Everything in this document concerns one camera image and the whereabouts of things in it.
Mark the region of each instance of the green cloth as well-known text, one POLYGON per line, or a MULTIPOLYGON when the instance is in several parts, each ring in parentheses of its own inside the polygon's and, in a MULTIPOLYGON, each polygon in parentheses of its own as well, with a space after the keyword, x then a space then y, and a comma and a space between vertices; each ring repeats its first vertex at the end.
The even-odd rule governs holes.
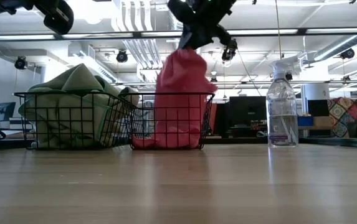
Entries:
MULTIPOLYGON (((94 144, 110 147, 113 137, 123 130, 123 117, 129 107, 106 94, 88 94, 119 96, 120 91, 102 77, 93 76, 84 64, 47 83, 35 85, 27 92, 47 93, 26 95, 18 110, 36 127, 38 142, 32 144, 33 148, 89 147, 94 144), (53 94, 72 91, 76 95, 53 94)), ((122 92, 133 90, 126 88, 122 92)), ((137 105, 139 96, 129 96, 126 100, 137 105)))

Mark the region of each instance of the spray bottle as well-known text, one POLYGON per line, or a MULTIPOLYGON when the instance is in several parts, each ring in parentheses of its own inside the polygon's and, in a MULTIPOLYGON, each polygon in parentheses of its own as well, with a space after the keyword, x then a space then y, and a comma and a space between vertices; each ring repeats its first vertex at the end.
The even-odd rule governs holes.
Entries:
POLYGON ((274 81, 267 92, 268 141, 270 147, 298 145, 296 96, 286 74, 298 62, 297 56, 271 63, 274 81))

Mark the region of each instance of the wire basket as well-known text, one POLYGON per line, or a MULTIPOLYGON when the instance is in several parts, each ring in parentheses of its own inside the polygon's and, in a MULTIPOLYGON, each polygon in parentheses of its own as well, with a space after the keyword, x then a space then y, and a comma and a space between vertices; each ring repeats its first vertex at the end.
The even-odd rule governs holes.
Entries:
POLYGON ((101 92, 15 93, 27 149, 96 149, 127 144, 125 116, 132 108, 101 92), (34 126, 28 130, 26 121, 34 126))
POLYGON ((126 118, 132 149, 202 149, 212 93, 130 93, 140 103, 126 118))

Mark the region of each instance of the pink cloth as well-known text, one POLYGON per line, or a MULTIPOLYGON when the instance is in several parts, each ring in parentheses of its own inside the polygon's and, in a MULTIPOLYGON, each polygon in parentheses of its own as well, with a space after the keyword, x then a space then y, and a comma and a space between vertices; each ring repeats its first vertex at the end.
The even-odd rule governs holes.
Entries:
MULTIPOLYGON (((206 61, 192 49, 176 50, 158 76, 157 93, 214 93, 206 79, 206 61)), ((133 136, 136 148, 195 148, 199 144, 207 95, 156 95, 155 132, 148 139, 133 136)))

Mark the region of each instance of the fluorescent light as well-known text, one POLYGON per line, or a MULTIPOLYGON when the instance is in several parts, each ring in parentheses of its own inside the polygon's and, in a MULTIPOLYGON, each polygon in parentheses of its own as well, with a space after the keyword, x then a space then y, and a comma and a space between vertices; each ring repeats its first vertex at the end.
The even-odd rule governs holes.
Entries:
POLYGON ((0 40, 52 40, 54 35, 0 35, 0 40))
MULTIPOLYGON (((280 34, 295 34, 297 29, 280 29, 280 34)), ((268 34, 278 34, 277 29, 266 29, 266 30, 228 30, 230 35, 268 35, 268 34)))
POLYGON ((125 86, 152 86, 156 85, 156 83, 117 83, 119 85, 125 85, 125 86))
POLYGON ((65 34, 66 39, 103 39, 103 38, 129 38, 133 37, 131 32, 116 32, 107 34, 65 34))
POLYGON ((307 34, 326 34, 326 33, 357 33, 357 28, 326 28, 326 29, 308 29, 307 34))
POLYGON ((248 52, 238 52, 238 54, 241 54, 241 55, 252 55, 252 54, 267 54, 268 53, 268 51, 256 51, 256 50, 254 50, 254 51, 248 51, 248 52))
POLYGON ((179 42, 179 39, 166 40, 166 43, 178 43, 178 42, 179 42))
POLYGON ((214 82, 215 85, 240 85, 242 82, 214 82))
POLYGON ((180 37, 182 31, 143 32, 143 37, 180 37))

